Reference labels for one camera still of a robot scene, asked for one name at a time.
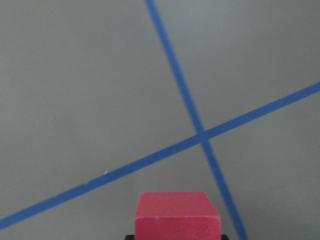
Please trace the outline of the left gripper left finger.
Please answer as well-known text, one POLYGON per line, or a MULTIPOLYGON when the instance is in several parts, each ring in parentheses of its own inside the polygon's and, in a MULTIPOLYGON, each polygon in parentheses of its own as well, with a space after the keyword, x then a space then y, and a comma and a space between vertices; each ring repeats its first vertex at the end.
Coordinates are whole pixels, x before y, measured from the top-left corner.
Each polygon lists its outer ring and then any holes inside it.
POLYGON ((126 235, 124 240, 135 240, 135 236, 133 234, 126 235))

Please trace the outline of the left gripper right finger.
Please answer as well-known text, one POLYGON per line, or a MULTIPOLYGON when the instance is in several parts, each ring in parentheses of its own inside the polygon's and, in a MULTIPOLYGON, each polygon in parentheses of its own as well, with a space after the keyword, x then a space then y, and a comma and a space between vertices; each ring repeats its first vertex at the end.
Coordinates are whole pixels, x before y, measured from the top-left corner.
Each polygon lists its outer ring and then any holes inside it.
POLYGON ((221 235, 221 240, 229 240, 228 236, 225 234, 221 235))

